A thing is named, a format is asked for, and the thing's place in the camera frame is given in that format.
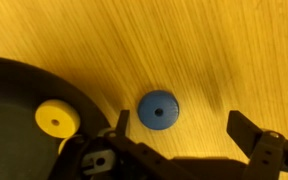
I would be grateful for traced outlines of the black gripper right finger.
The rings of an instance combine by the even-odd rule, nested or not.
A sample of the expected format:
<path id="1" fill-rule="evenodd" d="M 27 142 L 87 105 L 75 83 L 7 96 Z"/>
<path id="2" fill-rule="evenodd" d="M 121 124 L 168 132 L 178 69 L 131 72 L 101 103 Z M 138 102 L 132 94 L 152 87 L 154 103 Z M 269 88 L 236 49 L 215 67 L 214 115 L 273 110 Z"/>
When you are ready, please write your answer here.
<path id="1" fill-rule="evenodd" d="M 240 111 L 231 110 L 226 132 L 241 151 L 250 157 L 263 131 Z"/>

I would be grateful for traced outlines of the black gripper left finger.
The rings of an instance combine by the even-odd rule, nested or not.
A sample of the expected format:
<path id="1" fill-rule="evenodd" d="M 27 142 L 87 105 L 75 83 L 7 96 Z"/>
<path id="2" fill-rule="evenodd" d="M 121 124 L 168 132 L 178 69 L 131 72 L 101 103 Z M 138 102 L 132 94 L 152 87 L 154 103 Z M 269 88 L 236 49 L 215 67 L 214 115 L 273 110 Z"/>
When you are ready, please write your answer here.
<path id="1" fill-rule="evenodd" d="M 128 133 L 128 123 L 129 123 L 130 111 L 122 110 L 120 112 L 116 131 L 121 135 L 126 135 Z"/>

